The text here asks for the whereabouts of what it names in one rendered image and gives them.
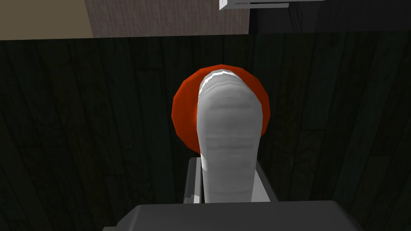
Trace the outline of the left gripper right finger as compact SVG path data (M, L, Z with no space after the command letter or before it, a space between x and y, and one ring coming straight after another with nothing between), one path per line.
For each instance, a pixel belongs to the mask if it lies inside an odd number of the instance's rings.
M272 186L266 177L260 163L256 162L254 184L251 202L277 202L277 196L275 195Z

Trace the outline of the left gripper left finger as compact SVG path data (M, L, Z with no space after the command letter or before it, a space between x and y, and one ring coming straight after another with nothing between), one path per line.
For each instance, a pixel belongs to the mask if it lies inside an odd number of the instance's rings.
M188 164L185 193L184 193L184 204L198 204L202 203L202 167L201 158L191 158Z

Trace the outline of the grey and red door handle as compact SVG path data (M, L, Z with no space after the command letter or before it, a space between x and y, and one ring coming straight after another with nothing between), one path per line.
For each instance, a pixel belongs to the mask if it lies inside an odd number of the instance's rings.
M270 115L266 90L242 68L210 66L183 81L171 117L178 137L200 155L206 203L251 202Z

